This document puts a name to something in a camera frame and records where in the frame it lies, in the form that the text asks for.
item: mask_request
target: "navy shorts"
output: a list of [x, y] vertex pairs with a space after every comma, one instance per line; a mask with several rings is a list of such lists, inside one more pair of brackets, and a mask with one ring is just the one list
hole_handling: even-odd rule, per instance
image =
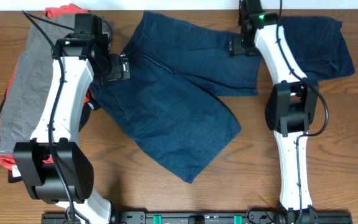
[[[354, 73], [341, 22], [287, 17], [283, 25], [288, 45], [309, 77]], [[91, 84], [96, 101], [119, 127], [188, 183], [241, 130], [217, 97], [257, 94], [260, 57], [230, 57], [231, 35], [145, 12], [124, 49], [131, 79]]]

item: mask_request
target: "folded clothing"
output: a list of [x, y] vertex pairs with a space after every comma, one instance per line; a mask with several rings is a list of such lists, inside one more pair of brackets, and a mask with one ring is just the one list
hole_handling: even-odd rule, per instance
[[[310, 78], [354, 73], [341, 22], [285, 17], [285, 36]], [[217, 96], [254, 96], [260, 57], [229, 56], [233, 33], [144, 12], [124, 52], [131, 79], [92, 83], [96, 101], [151, 158], [185, 182], [241, 130]]]

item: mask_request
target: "wood grain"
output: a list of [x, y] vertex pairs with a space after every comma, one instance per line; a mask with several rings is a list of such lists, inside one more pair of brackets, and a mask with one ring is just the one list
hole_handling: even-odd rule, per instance
[[[142, 17], [141, 11], [98, 11], [114, 21], [113, 52], [120, 52]], [[237, 11], [162, 11], [215, 30], [239, 32]], [[321, 82], [331, 112], [324, 134], [308, 143], [309, 188], [320, 210], [349, 210], [358, 223], [358, 11], [284, 11], [284, 15], [331, 16], [343, 21], [342, 33], [356, 74]], [[30, 23], [19, 12], [0, 12], [0, 103]], [[277, 144], [264, 120], [271, 91], [264, 63], [259, 96], [221, 98], [242, 132], [210, 163], [193, 184], [186, 184], [147, 157], [103, 111], [94, 112], [80, 133], [80, 145], [95, 170], [95, 187], [118, 208], [147, 210], [246, 210], [277, 206], [280, 164]], [[318, 105], [312, 129], [322, 125]], [[0, 166], [0, 223], [40, 223], [47, 211], [61, 211], [31, 200], [23, 183], [8, 184]]]

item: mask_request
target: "black cable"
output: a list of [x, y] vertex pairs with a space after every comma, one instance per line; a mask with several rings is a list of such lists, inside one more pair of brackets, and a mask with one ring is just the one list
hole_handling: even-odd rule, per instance
[[326, 100], [324, 99], [324, 97], [322, 96], [322, 94], [315, 88], [313, 87], [312, 85], [310, 85], [306, 80], [302, 79], [301, 77], [299, 77], [294, 69], [291, 68], [291, 65], [290, 63], [288, 62], [285, 54], [284, 54], [284, 51], [282, 49], [282, 46], [281, 46], [281, 43], [280, 43], [280, 38], [278, 38], [278, 28], [281, 24], [281, 18], [282, 18], [282, 8], [283, 8], [283, 1], [280, 0], [280, 12], [279, 12], [279, 15], [278, 15], [278, 22], [277, 22], [277, 28], [276, 28], [276, 38], [277, 38], [277, 44], [278, 44], [278, 48], [280, 49], [280, 52], [281, 54], [283, 55], [283, 58], [284, 58], [284, 61], [288, 67], [288, 69], [290, 70], [290, 73], [292, 73], [292, 75], [299, 79], [299, 81], [303, 84], [305, 84], [308, 88], [310, 88], [313, 92], [315, 92], [318, 96], [318, 98], [320, 98], [323, 106], [324, 106], [324, 112], [325, 112], [325, 121], [324, 121], [324, 124], [323, 124], [323, 127], [316, 133], [313, 133], [313, 134], [301, 134], [300, 136], [298, 136], [296, 138], [296, 141], [295, 141], [295, 146], [296, 146], [296, 163], [297, 163], [297, 166], [298, 166], [298, 187], [299, 187], [299, 203], [300, 203], [300, 212], [299, 212], [299, 216], [296, 220], [295, 223], [297, 222], [300, 222], [300, 224], [302, 224], [302, 188], [301, 188], [301, 172], [300, 172], [300, 162], [299, 162], [299, 139], [302, 138], [302, 137], [314, 137], [314, 136], [317, 136], [319, 134], [321, 134], [326, 128], [327, 128], [327, 125], [328, 125], [328, 120], [329, 120], [329, 111], [328, 111], [328, 106], [327, 106], [327, 103], [326, 103]]
[[38, 16], [35, 16], [35, 15], [32, 15], [32, 14], [29, 14], [28, 12], [26, 12], [30, 17], [33, 17], [34, 19], [38, 19], [42, 22], [46, 22], [46, 23], [49, 23], [49, 24], [52, 24], [52, 25], [55, 25], [55, 26], [59, 26], [61, 28], [65, 28], [65, 29], [69, 29], [69, 30], [72, 30], [74, 31], [74, 28], [71, 28], [71, 27], [68, 27], [68, 26], [64, 26], [64, 25], [61, 25], [61, 24], [58, 24], [56, 22], [52, 22], [52, 21], [49, 21], [47, 19], [42, 19], [41, 17], [38, 17]]
[[[45, 33], [45, 31], [38, 25], [38, 23], [36, 23], [33, 19], [31, 19], [31, 15], [28, 14], [25, 10], [22, 10], [22, 13], [26, 16], [26, 18], [28, 20], [30, 20], [30, 22], [35, 26], [35, 28], [38, 29], [38, 31], [43, 35], [43, 37], [47, 40], [47, 42], [49, 43], [49, 45], [51, 46], [52, 49], [55, 49], [55, 44], [53, 44], [53, 42], [50, 40], [50, 38], [48, 37], [48, 35]], [[65, 49], [62, 49], [63, 53], [65, 56], [68, 56], [67, 52], [65, 51]]]
[[[28, 13], [26, 13], [25, 11], [22, 11], [23, 14], [26, 16], [26, 18], [28, 18], [28, 20], [30, 20], [31, 23], [33, 23], [33, 25], [40, 31], [40, 33], [45, 37], [45, 39], [47, 40], [47, 42], [50, 44], [51, 48], [55, 50], [55, 45], [52, 43], [52, 41], [50, 40], [50, 38], [48, 37], [48, 35], [41, 29], [40, 26], [38, 26], [38, 24], [31, 19], [31, 17], [28, 15]], [[49, 141], [49, 149], [50, 149], [50, 154], [51, 157], [53, 159], [53, 163], [55, 164], [55, 169], [56, 172], [60, 178], [60, 180], [62, 181], [63, 184], [63, 188], [65, 189], [65, 192], [67, 194], [67, 198], [68, 198], [68, 202], [70, 204], [70, 210], [73, 211], [71, 212], [71, 218], [67, 217], [67, 222], [68, 223], [73, 223], [75, 221], [75, 208], [74, 208], [74, 202], [73, 202], [73, 198], [71, 197], [71, 193], [70, 190], [68, 188], [68, 184], [66, 182], [66, 179], [63, 176], [63, 172], [62, 169], [59, 166], [58, 160], [57, 160], [57, 153], [55, 151], [55, 148], [53, 146], [53, 119], [55, 118], [55, 113], [56, 113], [56, 108], [59, 102], [59, 98], [60, 98], [60, 94], [62, 92], [62, 88], [63, 88], [63, 84], [65, 82], [65, 71], [63, 69], [63, 62], [62, 59], [60, 57], [57, 57], [57, 60], [59, 62], [59, 66], [60, 66], [60, 84], [57, 90], [57, 94], [56, 94], [56, 98], [55, 101], [53, 102], [53, 106], [52, 106], [52, 111], [50, 113], [50, 118], [49, 118], [49, 124], [48, 124], [48, 141]]]
[[[70, 213], [70, 207], [66, 208], [66, 211], [65, 211], [65, 217], [69, 217], [69, 213]], [[85, 224], [90, 224], [90, 220], [87, 219], [83, 214], [81, 214], [77, 209], [75, 210], [75, 215], [84, 220]]]
[[258, 208], [258, 209], [264, 211], [264, 212], [266, 213], [267, 218], [270, 219], [270, 221], [272, 221], [272, 223], [274, 222], [273, 218], [270, 217], [270, 215], [268, 215], [268, 213], [266, 212], [266, 210], [265, 210], [264, 208], [260, 207], [260, 206], [253, 206], [253, 207], [251, 207], [250, 209], [248, 209], [248, 211], [246, 212], [246, 217], [249, 219], [250, 222], [252, 222], [252, 220], [248, 217], [248, 213], [249, 213], [251, 210], [255, 209], [255, 208]]

